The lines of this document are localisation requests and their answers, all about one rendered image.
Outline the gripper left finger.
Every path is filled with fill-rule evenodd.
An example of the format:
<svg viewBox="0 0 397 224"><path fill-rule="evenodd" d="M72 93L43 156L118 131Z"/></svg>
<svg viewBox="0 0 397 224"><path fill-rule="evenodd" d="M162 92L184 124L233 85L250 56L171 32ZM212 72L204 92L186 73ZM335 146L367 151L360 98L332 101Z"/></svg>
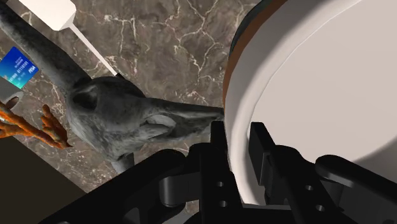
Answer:
<svg viewBox="0 0 397 224"><path fill-rule="evenodd" d="M187 155L164 149L39 224L229 224L242 204L223 122Z"/></svg>

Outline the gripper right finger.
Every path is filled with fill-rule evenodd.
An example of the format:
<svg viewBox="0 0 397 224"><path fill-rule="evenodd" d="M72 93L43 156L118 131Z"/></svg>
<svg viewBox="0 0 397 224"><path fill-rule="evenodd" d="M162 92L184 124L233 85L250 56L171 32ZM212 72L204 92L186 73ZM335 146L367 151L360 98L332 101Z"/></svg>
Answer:
<svg viewBox="0 0 397 224"><path fill-rule="evenodd" d="M397 224L397 183L360 165L336 155L309 162L260 122L250 127L249 157L265 202L287 203L296 224Z"/></svg>

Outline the white bowl with brown rim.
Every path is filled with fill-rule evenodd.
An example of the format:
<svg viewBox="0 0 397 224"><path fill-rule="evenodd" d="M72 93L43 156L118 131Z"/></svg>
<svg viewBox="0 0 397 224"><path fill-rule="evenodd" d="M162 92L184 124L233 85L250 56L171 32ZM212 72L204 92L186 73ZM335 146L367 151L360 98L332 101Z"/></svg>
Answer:
<svg viewBox="0 0 397 224"><path fill-rule="evenodd" d="M263 0L230 50L225 128L244 203L265 202L251 122L310 162L334 154L397 183L397 0Z"/></svg>

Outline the grey animal figure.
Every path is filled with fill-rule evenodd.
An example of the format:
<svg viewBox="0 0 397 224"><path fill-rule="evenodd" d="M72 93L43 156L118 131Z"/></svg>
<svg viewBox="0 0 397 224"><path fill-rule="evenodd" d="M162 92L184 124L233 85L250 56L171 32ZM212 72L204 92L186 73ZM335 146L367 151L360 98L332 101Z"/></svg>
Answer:
<svg viewBox="0 0 397 224"><path fill-rule="evenodd" d="M145 144L184 141L224 119L223 108L146 97L121 76L91 78L2 0L0 29L60 89L72 132L118 173L133 166L132 153Z"/></svg>

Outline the orange coral-shaped figure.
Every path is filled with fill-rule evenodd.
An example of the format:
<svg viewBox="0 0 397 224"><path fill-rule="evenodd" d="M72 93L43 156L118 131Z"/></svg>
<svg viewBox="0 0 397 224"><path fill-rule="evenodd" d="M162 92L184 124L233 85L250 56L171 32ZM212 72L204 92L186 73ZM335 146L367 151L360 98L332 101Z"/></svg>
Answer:
<svg viewBox="0 0 397 224"><path fill-rule="evenodd" d="M66 129L53 115L47 104L43 105L42 110L42 129L38 129L23 117L14 114L0 101L0 117L5 120L5 122L0 121L0 138L16 135L35 137L53 148L70 148L71 145L67 142Z"/></svg>

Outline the white spatula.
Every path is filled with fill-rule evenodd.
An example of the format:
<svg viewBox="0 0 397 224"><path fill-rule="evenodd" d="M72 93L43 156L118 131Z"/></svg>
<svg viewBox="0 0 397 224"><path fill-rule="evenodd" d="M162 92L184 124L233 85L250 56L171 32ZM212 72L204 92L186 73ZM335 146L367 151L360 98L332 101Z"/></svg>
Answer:
<svg viewBox="0 0 397 224"><path fill-rule="evenodd" d="M112 75L118 73L74 25L77 8L71 0L18 0L54 31L70 28L87 48L106 66Z"/></svg>

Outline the blue card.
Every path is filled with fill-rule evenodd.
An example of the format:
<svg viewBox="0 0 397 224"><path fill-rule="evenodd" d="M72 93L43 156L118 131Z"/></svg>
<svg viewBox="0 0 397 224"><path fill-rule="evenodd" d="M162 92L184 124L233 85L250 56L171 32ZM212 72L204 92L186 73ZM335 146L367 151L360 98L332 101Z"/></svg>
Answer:
<svg viewBox="0 0 397 224"><path fill-rule="evenodd" d="M15 46L0 60L0 76L19 89L38 71L38 67Z"/></svg>

